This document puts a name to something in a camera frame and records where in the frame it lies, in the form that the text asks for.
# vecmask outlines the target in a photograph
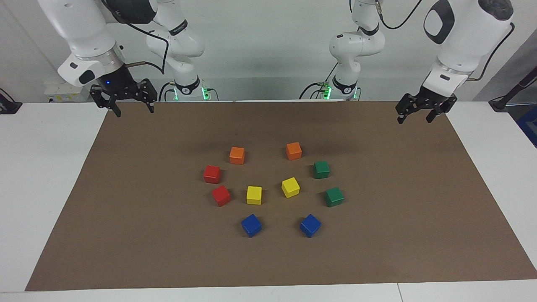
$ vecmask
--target white table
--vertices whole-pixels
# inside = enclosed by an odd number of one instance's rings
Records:
[[[0,116],[0,301],[537,301],[536,280],[23,292],[105,113],[25,104]],[[448,117],[535,266],[537,150],[487,103],[459,102]]]

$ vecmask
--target yellow block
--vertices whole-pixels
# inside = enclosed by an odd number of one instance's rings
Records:
[[[260,186],[249,186],[246,192],[246,203],[249,205],[260,205],[262,192],[263,189]]]
[[[285,194],[285,197],[290,198],[300,193],[299,183],[296,178],[291,177],[281,182],[281,189]]]

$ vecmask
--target green block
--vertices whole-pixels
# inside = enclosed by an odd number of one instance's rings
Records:
[[[315,178],[328,178],[328,175],[330,174],[330,167],[328,167],[327,162],[316,162],[313,165],[313,172]]]
[[[333,207],[336,205],[340,205],[343,202],[343,199],[345,199],[345,197],[343,197],[343,193],[341,193],[341,190],[339,188],[332,188],[326,191],[324,199],[326,200],[326,205],[328,207]]]

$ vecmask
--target red block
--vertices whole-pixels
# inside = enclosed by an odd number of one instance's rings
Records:
[[[205,167],[205,172],[203,173],[203,178],[206,183],[219,184],[221,176],[220,168],[215,166]]]
[[[223,206],[231,201],[231,194],[225,186],[220,186],[213,190],[213,198],[218,206]]]

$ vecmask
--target orange block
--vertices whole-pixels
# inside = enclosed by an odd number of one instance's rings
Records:
[[[286,148],[287,158],[292,160],[297,160],[302,157],[302,148],[300,148],[300,144],[297,142],[294,143],[288,143]]]
[[[232,164],[244,164],[244,148],[232,147],[229,153],[229,162]]]

